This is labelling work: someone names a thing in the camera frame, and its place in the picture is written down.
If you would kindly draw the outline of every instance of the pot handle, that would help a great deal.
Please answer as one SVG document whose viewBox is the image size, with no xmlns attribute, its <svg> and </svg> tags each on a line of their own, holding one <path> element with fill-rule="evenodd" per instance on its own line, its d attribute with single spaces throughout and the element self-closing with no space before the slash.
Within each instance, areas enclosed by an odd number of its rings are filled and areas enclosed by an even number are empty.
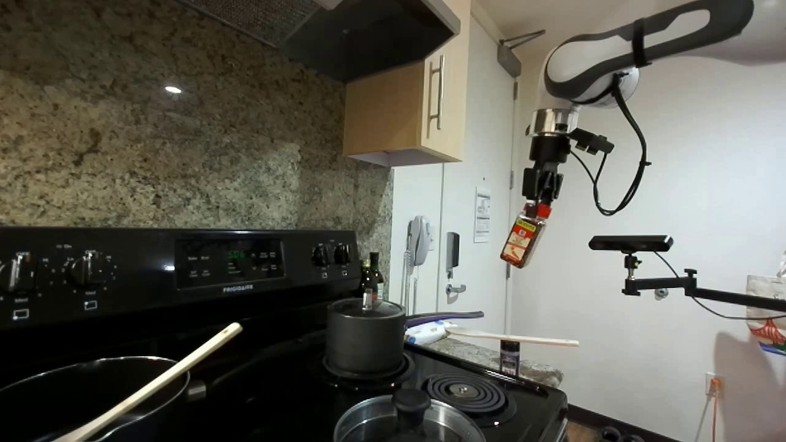
<svg viewBox="0 0 786 442">
<path fill-rule="evenodd" d="M 409 314 L 406 320 L 406 327 L 427 325 L 427 321 L 441 321 L 441 320 L 478 320 L 484 317 L 481 310 L 477 311 L 430 311 L 430 314 Z"/>
</svg>

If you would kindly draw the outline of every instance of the black electric stove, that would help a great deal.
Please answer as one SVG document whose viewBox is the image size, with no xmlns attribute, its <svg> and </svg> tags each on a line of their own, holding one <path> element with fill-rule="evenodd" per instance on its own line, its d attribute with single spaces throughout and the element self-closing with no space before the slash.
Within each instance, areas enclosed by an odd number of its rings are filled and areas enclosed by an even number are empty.
<svg viewBox="0 0 786 442">
<path fill-rule="evenodd" d="M 564 440 L 564 392 L 408 346 L 386 377 L 325 368 L 327 305 L 353 298 L 352 230 L 0 229 L 0 385 L 99 355 L 181 358 L 229 321 L 242 335 L 192 371 L 181 440 L 332 440 L 364 397 L 419 387 L 488 442 Z"/>
</svg>

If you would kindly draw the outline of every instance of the cabinet handle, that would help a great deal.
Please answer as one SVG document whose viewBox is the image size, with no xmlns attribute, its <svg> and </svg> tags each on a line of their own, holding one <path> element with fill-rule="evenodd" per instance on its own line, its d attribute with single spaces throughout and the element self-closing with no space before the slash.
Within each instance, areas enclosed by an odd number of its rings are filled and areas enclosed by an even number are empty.
<svg viewBox="0 0 786 442">
<path fill-rule="evenodd" d="M 434 87 L 434 77 L 436 77 L 436 106 L 431 106 L 431 87 Z M 445 62 L 440 56 L 440 66 L 434 66 L 434 62 L 430 62 L 430 73 L 427 73 L 427 138 L 431 134 L 431 122 L 436 122 L 436 129 L 441 129 L 441 95 L 445 95 Z"/>
</svg>

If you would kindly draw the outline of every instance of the cabinet door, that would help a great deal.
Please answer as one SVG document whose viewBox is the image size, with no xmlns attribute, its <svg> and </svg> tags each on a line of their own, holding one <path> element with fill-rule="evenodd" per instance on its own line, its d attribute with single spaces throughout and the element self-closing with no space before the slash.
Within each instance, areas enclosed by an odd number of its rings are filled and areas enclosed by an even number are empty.
<svg viewBox="0 0 786 442">
<path fill-rule="evenodd" d="M 468 25 L 471 0 L 445 0 L 462 20 L 457 36 L 445 42 L 423 64 L 423 144 L 460 160 L 467 134 L 467 69 L 468 69 Z"/>
</svg>

